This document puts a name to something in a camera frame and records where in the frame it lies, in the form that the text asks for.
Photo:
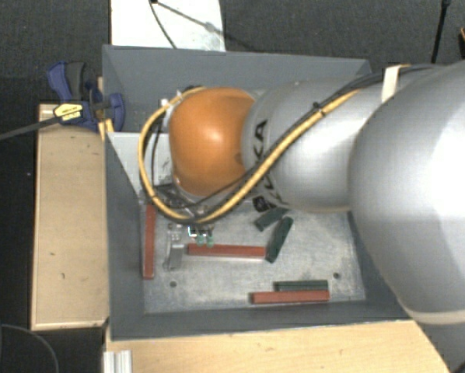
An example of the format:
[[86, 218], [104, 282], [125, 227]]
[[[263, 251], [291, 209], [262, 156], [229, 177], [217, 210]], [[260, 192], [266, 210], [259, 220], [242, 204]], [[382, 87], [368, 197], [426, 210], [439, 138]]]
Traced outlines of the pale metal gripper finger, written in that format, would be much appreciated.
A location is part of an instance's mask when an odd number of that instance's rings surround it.
[[170, 269], [180, 268], [184, 255], [183, 226], [177, 224], [170, 235]]
[[166, 238], [165, 238], [165, 248], [164, 248], [164, 260], [163, 260], [163, 269], [169, 270], [169, 258], [170, 258], [170, 251], [172, 246], [172, 225], [168, 224], [166, 229]]

